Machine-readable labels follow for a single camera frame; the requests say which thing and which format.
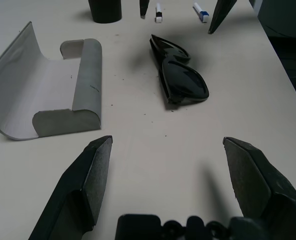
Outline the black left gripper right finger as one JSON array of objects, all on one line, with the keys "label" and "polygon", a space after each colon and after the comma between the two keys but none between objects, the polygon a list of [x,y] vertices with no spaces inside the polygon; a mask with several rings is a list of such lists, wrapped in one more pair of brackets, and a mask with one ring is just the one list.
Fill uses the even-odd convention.
[{"label": "black left gripper right finger", "polygon": [[225,137],[232,187],[242,214],[260,220],[273,240],[296,240],[296,189],[248,142]]}]

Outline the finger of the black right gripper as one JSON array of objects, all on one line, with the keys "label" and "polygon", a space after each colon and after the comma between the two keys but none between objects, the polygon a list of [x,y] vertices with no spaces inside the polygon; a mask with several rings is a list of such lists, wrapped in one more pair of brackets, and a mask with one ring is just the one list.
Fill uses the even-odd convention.
[{"label": "finger of the black right gripper", "polygon": [[237,0],[218,0],[212,15],[208,34],[213,34],[223,20],[226,18],[230,10],[233,8]]},{"label": "finger of the black right gripper", "polygon": [[150,0],[139,0],[140,17],[145,18],[149,7]]}]

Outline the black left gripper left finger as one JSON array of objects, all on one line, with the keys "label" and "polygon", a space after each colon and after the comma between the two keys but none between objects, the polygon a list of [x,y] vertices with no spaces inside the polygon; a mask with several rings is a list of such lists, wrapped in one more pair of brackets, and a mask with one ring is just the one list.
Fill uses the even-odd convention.
[{"label": "black left gripper left finger", "polygon": [[112,144],[111,135],[91,141],[66,169],[31,240],[80,240],[94,229],[106,190]]}]

